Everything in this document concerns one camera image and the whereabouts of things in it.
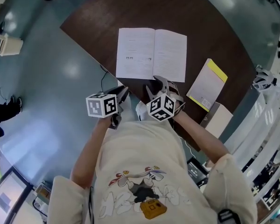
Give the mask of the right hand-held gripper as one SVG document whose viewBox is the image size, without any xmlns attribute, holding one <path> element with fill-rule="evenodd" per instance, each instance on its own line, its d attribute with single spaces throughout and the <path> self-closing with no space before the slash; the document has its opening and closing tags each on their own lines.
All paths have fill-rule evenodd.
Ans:
<svg viewBox="0 0 280 224">
<path fill-rule="evenodd" d="M 173 82 L 159 75 L 154 75 L 153 78 L 161 88 L 151 90 L 148 85 L 145 86 L 150 100 L 146 104 L 147 113 L 153 119 L 163 122 L 176 116 L 184 108 L 185 102 Z"/>
</svg>

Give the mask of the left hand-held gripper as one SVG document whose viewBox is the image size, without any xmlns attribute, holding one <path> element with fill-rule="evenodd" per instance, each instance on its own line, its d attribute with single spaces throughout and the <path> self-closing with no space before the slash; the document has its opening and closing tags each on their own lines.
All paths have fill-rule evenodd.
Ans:
<svg viewBox="0 0 280 224">
<path fill-rule="evenodd" d="M 128 87 L 120 85 L 108 90 L 108 94 L 92 94 L 86 98 L 87 112 L 89 117 L 111 118 L 110 129 L 117 129 L 121 122 L 123 109 L 119 103 L 125 101 L 129 95 Z"/>
</svg>

